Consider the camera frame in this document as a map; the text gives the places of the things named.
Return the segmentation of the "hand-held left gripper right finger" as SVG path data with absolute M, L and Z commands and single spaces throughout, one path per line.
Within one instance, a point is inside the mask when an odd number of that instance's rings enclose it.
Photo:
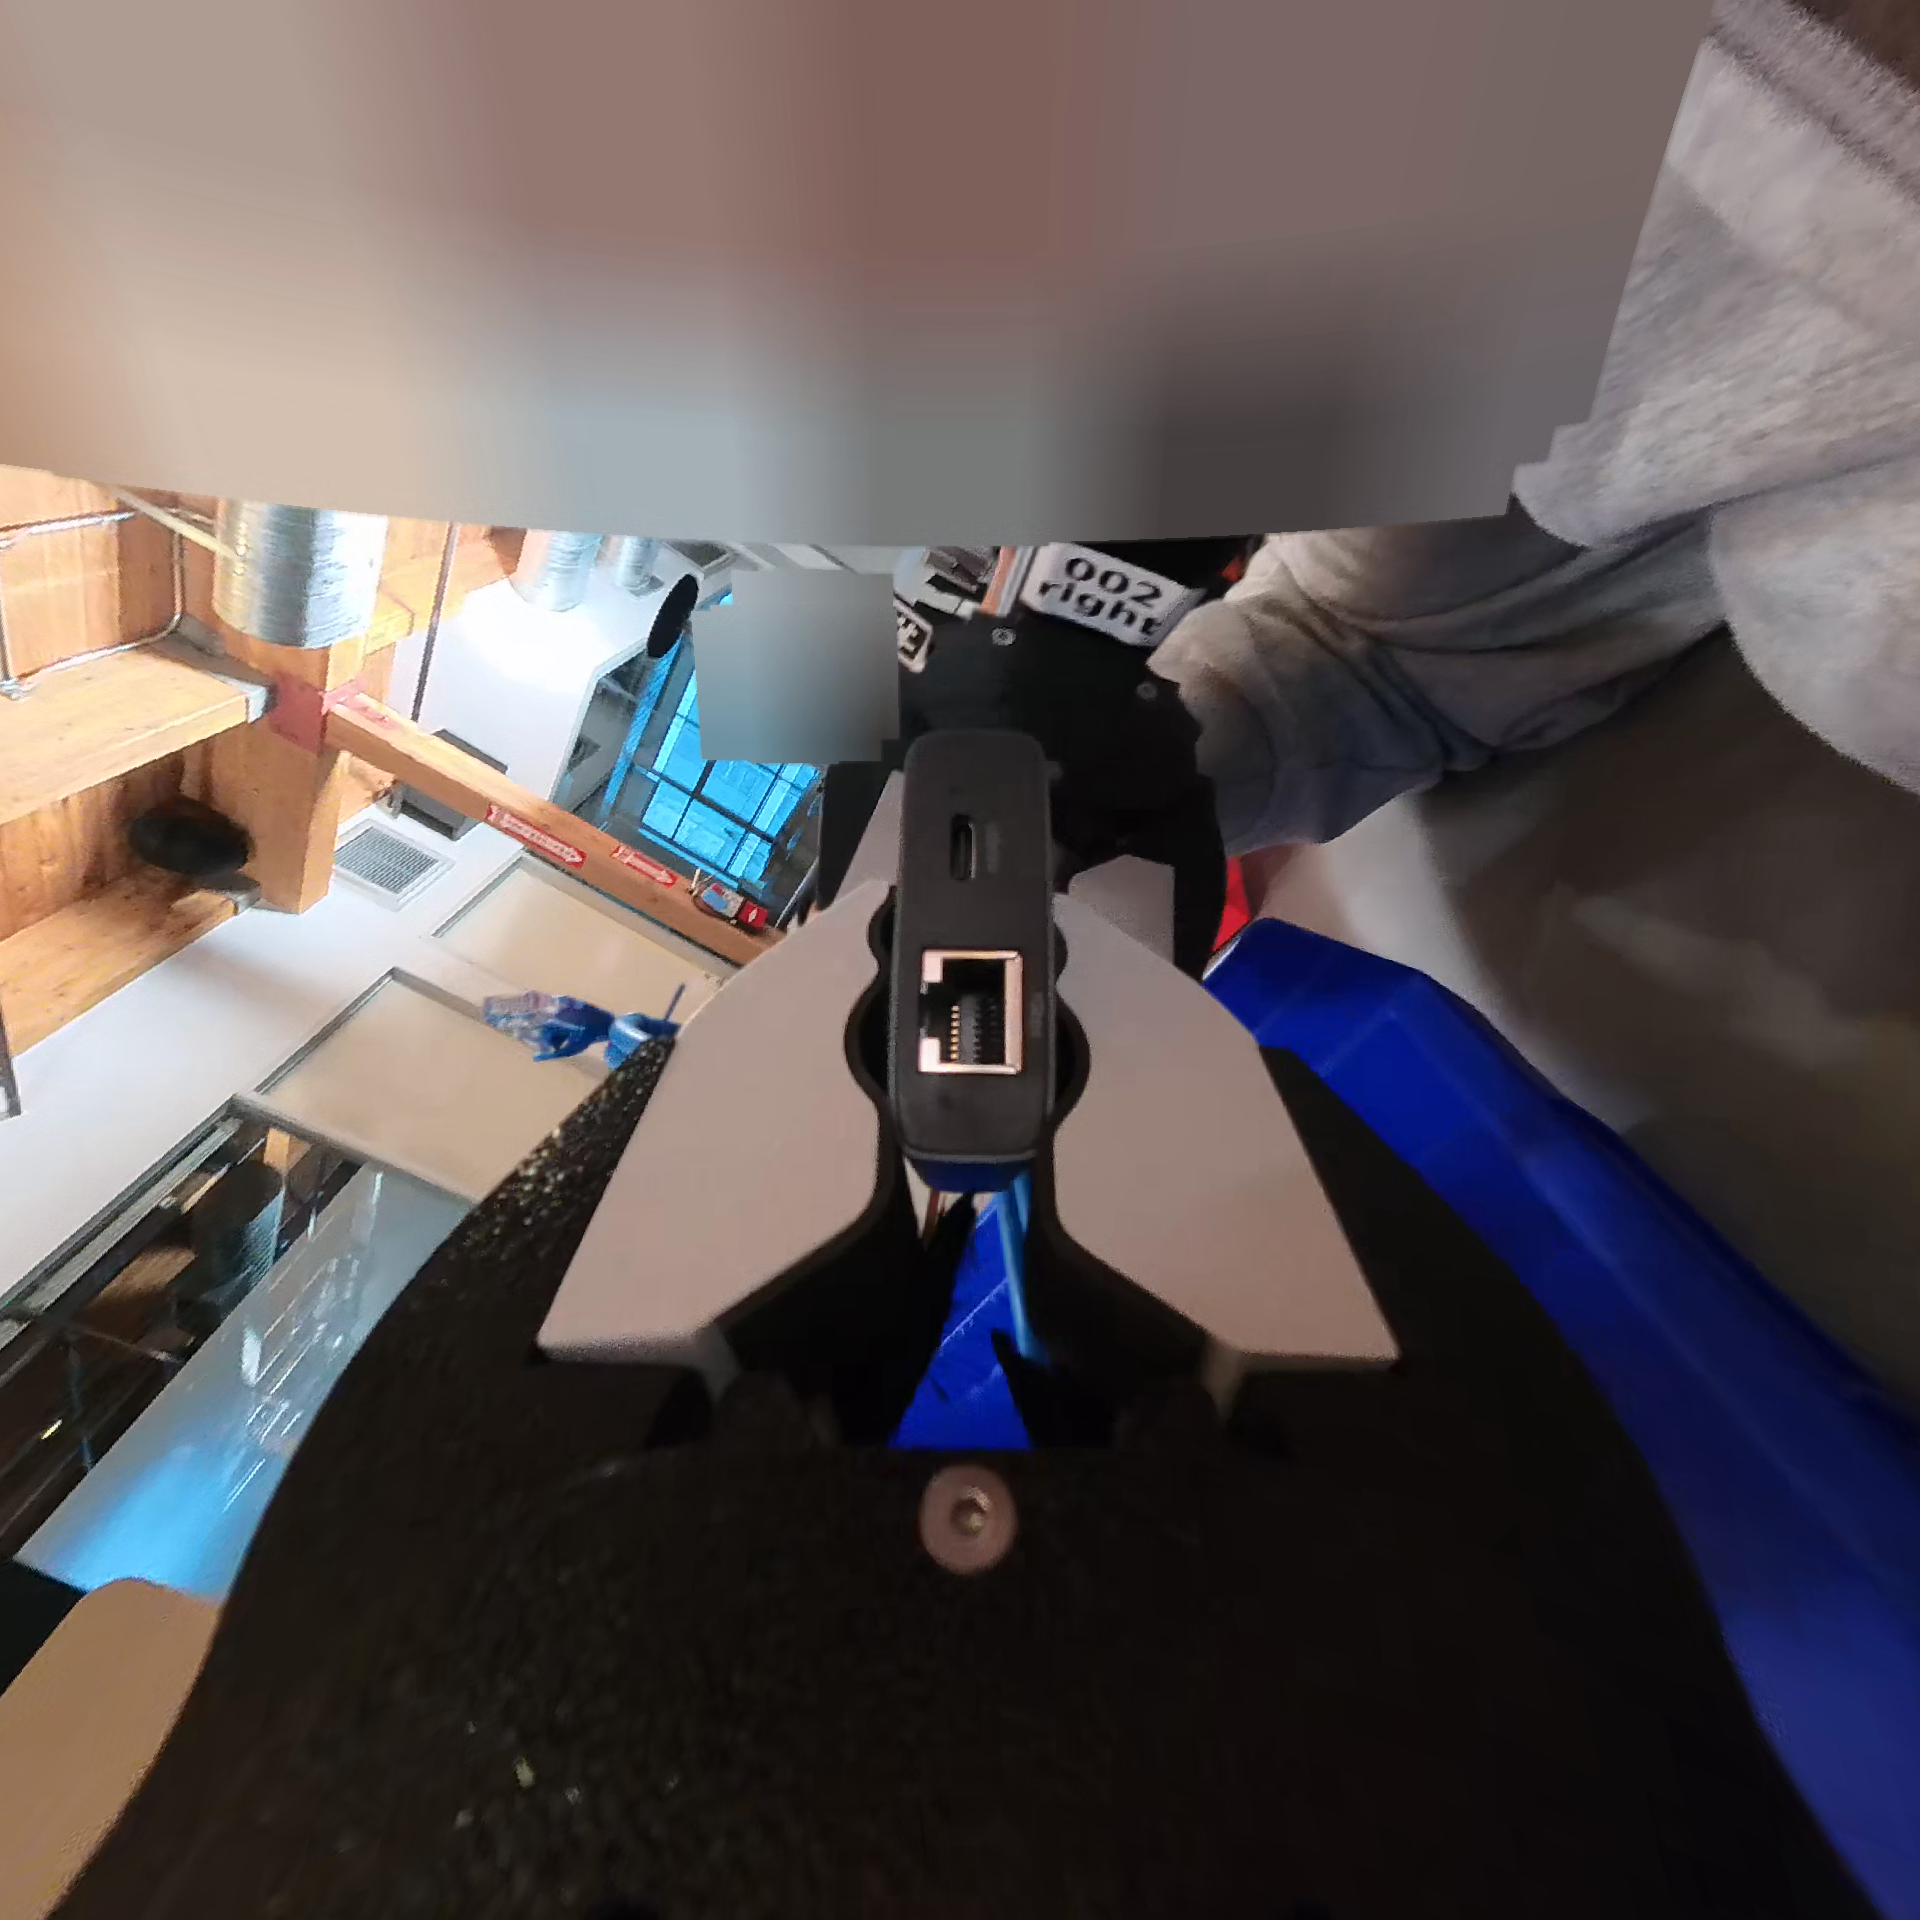
M 1372 1378 L 1401 1342 L 1260 1046 L 1076 898 L 998 964 L 998 1159 L 1033 1178 L 1006 1370 L 1034 1448 L 1108 1448 L 1154 1406 L 1227 1425 L 1267 1379 Z

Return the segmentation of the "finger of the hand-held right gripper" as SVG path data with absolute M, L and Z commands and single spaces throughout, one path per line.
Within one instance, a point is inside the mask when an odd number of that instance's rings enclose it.
M 900 795 L 876 790 L 868 800 L 823 796 L 815 909 L 830 909 L 841 894 L 866 883 L 893 887 L 900 862 Z
M 1169 864 L 1116 856 L 1073 875 L 1054 895 L 1054 925 L 1061 964 L 1073 955 L 1073 929 L 1095 918 L 1161 964 L 1178 964 L 1174 906 L 1178 875 Z

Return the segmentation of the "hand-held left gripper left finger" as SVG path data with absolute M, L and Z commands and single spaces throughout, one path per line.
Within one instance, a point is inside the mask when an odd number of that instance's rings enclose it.
M 538 1332 L 596 1449 L 701 1439 L 734 1389 L 826 1445 L 897 1437 L 952 1270 L 862 1055 L 890 901 L 858 883 L 673 1043 Z

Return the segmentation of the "black ethernet adapter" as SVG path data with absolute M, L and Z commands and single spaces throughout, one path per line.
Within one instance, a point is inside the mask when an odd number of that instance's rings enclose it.
M 1056 1096 L 1049 764 L 1034 741 L 950 730 L 900 774 L 890 952 L 890 1102 L 942 1191 L 1007 1186 Z

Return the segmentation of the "blue storage bin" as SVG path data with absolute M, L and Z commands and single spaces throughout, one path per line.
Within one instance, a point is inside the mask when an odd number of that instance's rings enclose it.
M 995 1917 L 1914 1917 L 1918 1418 L 1430 977 L 1248 930 L 1401 1338 L 1095 1471 Z

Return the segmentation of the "large grid window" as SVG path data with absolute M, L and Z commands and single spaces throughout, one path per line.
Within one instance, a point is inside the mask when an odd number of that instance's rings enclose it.
M 778 914 L 817 858 L 823 769 L 701 750 L 691 641 L 655 663 L 607 786 L 607 817 L 685 875 L 716 877 Z

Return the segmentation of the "white door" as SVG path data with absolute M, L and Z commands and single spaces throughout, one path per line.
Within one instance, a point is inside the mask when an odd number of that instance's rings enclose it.
M 517 994 L 576 996 L 612 1012 L 698 1012 L 734 975 L 678 934 L 518 858 L 435 929 L 432 941 Z
M 241 1101 L 302 1140 L 476 1206 L 604 1077 L 595 1055 L 538 1063 L 472 1000 L 389 972 Z

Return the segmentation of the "black round beam fixture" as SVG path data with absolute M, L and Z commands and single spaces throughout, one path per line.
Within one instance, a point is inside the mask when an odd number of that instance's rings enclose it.
M 189 796 L 136 812 L 124 840 L 139 864 L 201 891 L 240 881 L 252 862 L 248 829 Z

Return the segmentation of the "wooden support post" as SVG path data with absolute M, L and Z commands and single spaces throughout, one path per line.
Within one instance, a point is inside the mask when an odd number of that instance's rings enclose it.
M 421 733 L 358 687 L 320 690 L 280 675 L 265 722 L 303 750 L 365 761 L 453 816 L 505 835 L 545 867 L 622 901 L 722 964 L 748 967 L 783 940 L 779 930 L 721 921 L 669 867 Z

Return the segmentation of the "white wall air vent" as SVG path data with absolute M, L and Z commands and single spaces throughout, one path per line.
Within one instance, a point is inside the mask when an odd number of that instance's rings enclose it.
M 330 875 L 382 909 L 400 913 L 451 873 L 451 858 L 389 823 L 358 821 L 339 840 Z

